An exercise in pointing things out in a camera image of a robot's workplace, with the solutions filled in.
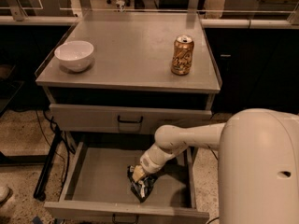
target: soda can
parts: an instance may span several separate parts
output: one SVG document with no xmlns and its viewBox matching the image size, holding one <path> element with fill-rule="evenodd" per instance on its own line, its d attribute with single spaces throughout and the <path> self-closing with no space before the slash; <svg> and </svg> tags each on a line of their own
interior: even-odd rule
<svg viewBox="0 0 299 224">
<path fill-rule="evenodd" d="M 192 65 L 193 39 L 189 35 L 179 35 L 175 40 L 175 51 L 171 71 L 177 75 L 187 75 Z"/>
</svg>

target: white robotic arm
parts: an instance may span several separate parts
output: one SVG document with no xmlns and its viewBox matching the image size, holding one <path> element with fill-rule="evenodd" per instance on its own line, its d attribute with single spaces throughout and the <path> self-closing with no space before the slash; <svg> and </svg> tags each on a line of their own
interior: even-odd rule
<svg viewBox="0 0 299 224">
<path fill-rule="evenodd" d="M 187 147 L 219 146 L 221 224 L 299 223 L 299 117 L 266 109 L 237 113 L 225 124 L 162 126 L 135 169 L 158 172 Z"/>
</svg>

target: crumpled black wrapper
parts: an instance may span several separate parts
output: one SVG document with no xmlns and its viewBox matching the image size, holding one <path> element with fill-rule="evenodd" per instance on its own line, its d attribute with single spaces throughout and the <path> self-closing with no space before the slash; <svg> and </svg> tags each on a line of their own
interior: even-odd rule
<svg viewBox="0 0 299 224">
<path fill-rule="evenodd" d="M 131 182 L 131 192 L 137 197 L 137 199 L 143 203 L 147 200 L 147 198 L 150 196 L 151 191 L 153 190 L 153 186 L 155 181 L 157 180 L 157 177 L 155 175 L 148 175 L 141 179 L 144 184 L 143 192 L 144 196 L 142 196 L 142 185 L 139 182 L 135 182 L 132 178 L 134 172 L 134 166 L 128 166 L 127 169 L 127 175 Z"/>
</svg>

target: open drawer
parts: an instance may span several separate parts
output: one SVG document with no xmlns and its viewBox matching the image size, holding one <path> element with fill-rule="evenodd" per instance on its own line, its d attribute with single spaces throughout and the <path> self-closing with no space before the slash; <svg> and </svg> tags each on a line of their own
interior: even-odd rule
<svg viewBox="0 0 299 224">
<path fill-rule="evenodd" d="M 164 124 L 189 128 L 207 124 L 208 110 L 51 104 L 63 131 L 154 134 Z"/>
<path fill-rule="evenodd" d="M 118 137 L 101 144 L 79 144 L 59 202 L 45 203 L 54 217 L 121 224 L 208 221 L 209 214 L 196 209 L 189 149 L 166 164 L 151 195 L 140 203 L 130 190 L 127 167 L 139 164 L 150 142 L 131 134 L 113 135 Z"/>
</svg>

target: white bowl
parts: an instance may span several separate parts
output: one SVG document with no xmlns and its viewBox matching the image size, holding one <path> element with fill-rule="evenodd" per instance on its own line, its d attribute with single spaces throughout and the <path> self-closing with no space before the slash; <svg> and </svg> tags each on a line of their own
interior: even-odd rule
<svg viewBox="0 0 299 224">
<path fill-rule="evenodd" d="M 54 53 L 62 66 L 80 72 L 93 60 L 93 44 L 87 41 L 69 41 L 59 46 Z"/>
</svg>

